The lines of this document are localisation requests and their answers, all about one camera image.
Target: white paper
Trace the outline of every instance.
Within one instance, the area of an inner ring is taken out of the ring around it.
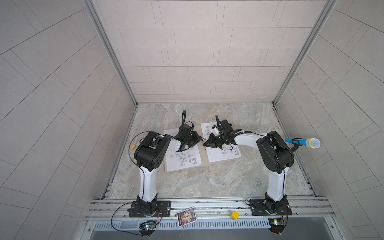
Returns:
[[[203,140],[204,142],[208,140],[212,127],[217,124],[216,122],[209,122],[209,123],[202,123],[200,124],[201,130],[203,132]],[[217,162],[222,160],[228,160],[228,159],[234,159],[241,157],[240,149],[237,145],[223,145],[223,150],[220,148],[211,148],[206,147],[207,154],[208,154],[208,160],[209,162]]]
[[[176,136],[178,128],[165,130],[164,134]],[[200,152],[197,145],[183,152],[167,150],[166,152],[167,171],[176,171],[188,167],[195,167],[201,164]]]

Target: microphone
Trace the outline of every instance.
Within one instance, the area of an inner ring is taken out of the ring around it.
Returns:
[[[286,138],[285,141],[293,144],[299,144],[300,146],[307,146],[312,149],[319,148],[321,145],[320,141],[314,137],[307,139]]]

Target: marble table surface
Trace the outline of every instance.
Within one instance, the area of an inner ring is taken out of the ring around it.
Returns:
[[[234,129],[253,132],[283,132],[270,103],[199,103],[199,104],[141,104],[138,107],[128,141],[117,168],[108,199],[135,199],[139,193],[139,169],[128,157],[129,143],[136,134],[153,130],[163,133],[181,125],[181,113],[187,111],[186,121],[195,124],[227,119]],[[139,145],[137,137],[133,144]],[[242,157],[166,173],[164,164],[157,172],[156,188],[159,198],[169,197],[240,197],[262,196],[268,188],[268,169],[258,149],[239,146]],[[309,195],[310,189],[299,165],[289,170],[287,195]]]

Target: side wall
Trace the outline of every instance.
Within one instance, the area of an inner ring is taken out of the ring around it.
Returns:
[[[265,102],[325,1],[93,4],[138,102]]]
[[[291,137],[321,140],[299,154],[349,239],[384,239],[383,12],[339,0],[277,103]]]
[[[0,238],[69,240],[133,108],[81,0],[1,1]]]

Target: microphone head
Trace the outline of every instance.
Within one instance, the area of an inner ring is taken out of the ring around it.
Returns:
[[[310,147],[310,148],[319,148],[321,143],[320,143],[320,140],[314,138],[314,137],[311,137],[311,138],[308,138],[306,141],[305,141],[305,145],[307,147]]]

